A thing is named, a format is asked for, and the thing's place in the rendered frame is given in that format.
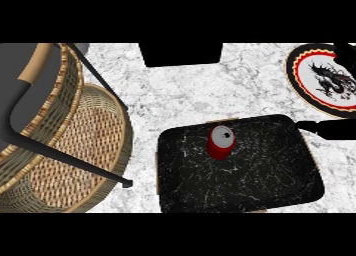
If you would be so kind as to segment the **tiered wicker basket black frame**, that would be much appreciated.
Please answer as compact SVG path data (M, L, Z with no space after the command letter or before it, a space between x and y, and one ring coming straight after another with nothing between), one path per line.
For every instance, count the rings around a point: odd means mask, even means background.
M64 43L0 43L0 112L17 83L30 82L11 112L13 130L122 175L132 127L117 96L84 81L85 49ZM0 213L82 213L116 184L0 139Z

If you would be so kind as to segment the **black marble tray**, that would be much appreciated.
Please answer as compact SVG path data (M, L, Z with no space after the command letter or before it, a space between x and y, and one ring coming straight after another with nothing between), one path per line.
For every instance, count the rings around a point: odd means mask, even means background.
M236 136L222 160L206 151L218 125ZM323 181L292 119L275 114L165 130L157 138L157 192L165 213L240 213L318 200Z

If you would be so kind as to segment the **dragon print plate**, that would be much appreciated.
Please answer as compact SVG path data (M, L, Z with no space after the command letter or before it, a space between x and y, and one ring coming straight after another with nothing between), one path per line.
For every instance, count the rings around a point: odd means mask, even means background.
M335 47L308 43L289 53L284 74L293 91L321 112L356 119L356 78L335 63Z

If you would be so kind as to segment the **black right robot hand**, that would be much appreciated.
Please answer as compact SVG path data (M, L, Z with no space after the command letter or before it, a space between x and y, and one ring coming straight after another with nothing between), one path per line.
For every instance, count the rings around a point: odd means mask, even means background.
M356 78L356 46L349 43L333 43L335 63L339 64ZM298 121L298 129L302 129L326 140L356 140L356 119L339 118L338 120Z

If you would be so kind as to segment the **black box appliance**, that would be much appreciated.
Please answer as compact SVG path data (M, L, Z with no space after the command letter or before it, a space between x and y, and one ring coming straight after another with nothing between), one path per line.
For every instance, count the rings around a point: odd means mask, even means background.
M147 67L212 64L219 61L221 43L140 43Z

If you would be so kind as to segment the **red can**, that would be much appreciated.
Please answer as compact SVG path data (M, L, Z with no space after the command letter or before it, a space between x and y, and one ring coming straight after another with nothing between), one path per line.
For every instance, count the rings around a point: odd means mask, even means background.
M234 144L236 136L231 129L224 125L215 126L209 131L206 142L209 156L216 160L222 160L228 156Z

